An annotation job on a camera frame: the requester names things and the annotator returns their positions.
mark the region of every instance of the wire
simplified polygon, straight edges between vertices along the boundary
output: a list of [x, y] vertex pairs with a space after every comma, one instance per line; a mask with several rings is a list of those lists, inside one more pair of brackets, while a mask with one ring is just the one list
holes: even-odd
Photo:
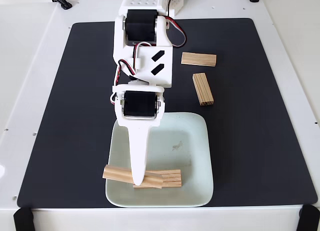
[[165, 17], [165, 19], [166, 20], [168, 20], [169, 21], [169, 23], [171, 23], [177, 30], [179, 30], [182, 34], [183, 34], [183, 36], [184, 36], [184, 41], [183, 41], [183, 43], [182, 44], [180, 44], [180, 45], [175, 45], [175, 44], [172, 44], [172, 46], [174, 47], [174, 48], [182, 48], [183, 46], [185, 46], [185, 44], [187, 43], [187, 34], [185, 33], [185, 31], [182, 29], [182, 27], [180, 27], [180, 25], [179, 24], [177, 24], [177, 22], [172, 18], [172, 17], [169, 17], [169, 16], [163, 16], [163, 17]]
[[119, 59], [118, 64], [120, 67], [121, 67], [121, 63], [123, 63], [127, 67], [127, 69], [129, 70], [132, 76], [136, 75], [135, 69], [131, 67], [130, 63], [127, 60]]
[[[120, 79], [120, 74], [121, 74], [121, 71], [122, 71], [122, 66], [121, 66], [121, 63], [123, 63], [129, 70], [129, 72], [132, 74], [132, 75], [135, 75], [136, 73], [134, 72], [134, 69], [131, 67], [131, 65], [128, 63], [127, 60], [125, 59], [119, 59], [118, 61], [118, 66], [116, 67], [116, 71], [115, 71], [115, 75], [114, 75], [114, 80], [113, 80], [113, 85], [114, 86], [117, 86], [118, 83], [119, 83], [119, 79]], [[114, 101], [114, 96], [116, 95], [115, 92], [113, 92], [110, 96], [110, 103], [112, 103], [113, 105], [115, 105], [115, 101]]]
[[133, 54], [132, 54], [132, 58], [133, 58], [133, 69], [136, 70], [136, 58], [138, 57], [138, 49], [139, 49], [139, 46], [152, 46], [151, 43], [149, 42], [138, 42], [134, 45], [134, 48], [133, 48]]
[[170, 3], [171, 3], [171, 0], [169, 0], [168, 2], [168, 16], [169, 16], [169, 10], [170, 10]]

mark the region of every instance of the white table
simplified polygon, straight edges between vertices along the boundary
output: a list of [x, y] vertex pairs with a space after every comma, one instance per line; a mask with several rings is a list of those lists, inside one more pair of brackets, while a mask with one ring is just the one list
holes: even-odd
[[[71, 3], [73, 8], [68, 11], [55, 3], [0, 6], [0, 23], [7, 27], [0, 29], [0, 164], [6, 167], [0, 179], [1, 230], [15, 230], [12, 215], [17, 207], [12, 197], [18, 195], [35, 140], [33, 133], [40, 126], [69, 28], [77, 22], [112, 21], [121, 0], [72, 0]], [[320, 63], [316, 57], [320, 47], [320, 25], [316, 21], [319, 20], [319, 9], [320, 0], [261, 0], [255, 4], [248, 0], [185, 0], [183, 10], [176, 17], [253, 19], [318, 194], [319, 127], [285, 48], [315, 115], [320, 117], [320, 88], [316, 83], [320, 76], [316, 73]], [[297, 228], [299, 209], [297, 205], [36, 210], [34, 223], [37, 231], [293, 231]]]

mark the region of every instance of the robotic arm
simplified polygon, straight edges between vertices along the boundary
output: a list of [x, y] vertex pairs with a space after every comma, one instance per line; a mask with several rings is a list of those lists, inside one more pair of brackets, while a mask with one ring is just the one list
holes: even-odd
[[[181, 28], [166, 16], [170, 1], [124, 0], [114, 23], [113, 58], [118, 66], [110, 101], [118, 124], [128, 129], [136, 185], [145, 176], [150, 129], [160, 125], [165, 112], [164, 88], [172, 84], [173, 45], [166, 29], [169, 22], [178, 30]], [[175, 5], [182, 6], [183, 0]], [[186, 42], [185, 33], [180, 31]], [[118, 85], [121, 71], [130, 77], [128, 84]]]

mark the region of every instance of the black mat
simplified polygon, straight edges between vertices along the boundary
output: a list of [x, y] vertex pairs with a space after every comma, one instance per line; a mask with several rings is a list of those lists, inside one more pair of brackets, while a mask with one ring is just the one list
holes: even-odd
[[[317, 202], [252, 20], [179, 23], [188, 43], [174, 50], [165, 109], [197, 113], [206, 121], [214, 182], [206, 206]], [[102, 179], [116, 120], [109, 102], [116, 68], [113, 39], [112, 22], [73, 25], [18, 196], [20, 207], [115, 207], [106, 199]], [[182, 65], [183, 51], [217, 54], [217, 65]], [[192, 81], [193, 73], [202, 72], [214, 97], [210, 106], [199, 106]]]

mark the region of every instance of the light wood piece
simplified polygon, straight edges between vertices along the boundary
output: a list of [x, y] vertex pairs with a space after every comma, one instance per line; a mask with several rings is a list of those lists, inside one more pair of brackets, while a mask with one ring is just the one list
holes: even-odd
[[215, 67], [217, 63], [217, 55], [183, 52], [181, 58], [181, 64], [183, 65], [198, 65], [198, 66], [210, 66]]
[[[134, 183], [131, 169], [124, 167], [114, 167], [111, 165], [106, 165], [104, 167], [102, 177], [104, 179], [116, 180], [130, 184]], [[146, 171], [141, 185], [161, 189], [163, 186], [163, 182], [164, 179], [161, 174]]]
[[194, 73], [192, 80], [200, 105], [212, 105], [214, 103], [214, 97], [212, 96], [206, 74], [204, 72]]
[[[159, 174], [163, 178], [162, 187], [163, 188], [178, 188], [182, 186], [181, 181], [181, 170], [180, 169], [172, 169], [172, 170], [147, 170], [147, 173], [151, 174]], [[148, 185], [142, 183], [141, 185], [133, 185], [135, 189], [143, 189], [143, 188], [152, 188]]]

